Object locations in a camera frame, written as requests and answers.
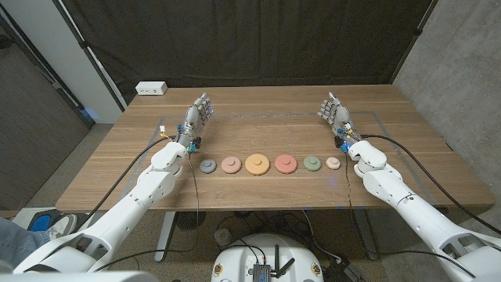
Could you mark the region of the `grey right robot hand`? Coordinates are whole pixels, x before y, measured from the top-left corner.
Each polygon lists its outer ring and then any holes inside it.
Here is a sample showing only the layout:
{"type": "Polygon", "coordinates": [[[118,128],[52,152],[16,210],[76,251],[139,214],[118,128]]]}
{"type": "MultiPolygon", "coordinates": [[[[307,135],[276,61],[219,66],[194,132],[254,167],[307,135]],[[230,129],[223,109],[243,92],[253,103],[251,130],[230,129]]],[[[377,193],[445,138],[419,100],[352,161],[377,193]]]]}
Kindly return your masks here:
{"type": "Polygon", "coordinates": [[[317,113],[331,127],[335,135],[335,146],[347,153],[349,148],[362,140],[357,133],[348,109],[332,92],[329,99],[325,99],[317,113]]]}

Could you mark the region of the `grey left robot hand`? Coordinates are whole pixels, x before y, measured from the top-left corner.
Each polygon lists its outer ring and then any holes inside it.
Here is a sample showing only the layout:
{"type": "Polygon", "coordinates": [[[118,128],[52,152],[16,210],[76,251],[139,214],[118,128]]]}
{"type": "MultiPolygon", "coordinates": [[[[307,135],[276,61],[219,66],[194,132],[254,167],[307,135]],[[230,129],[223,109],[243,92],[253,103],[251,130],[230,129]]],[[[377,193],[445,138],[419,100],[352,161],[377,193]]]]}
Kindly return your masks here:
{"type": "Polygon", "coordinates": [[[198,149],[204,126],[213,113],[211,101],[204,92],[186,111],[185,121],[181,125],[176,142],[182,144],[188,151],[193,151],[193,148],[198,149]]]}

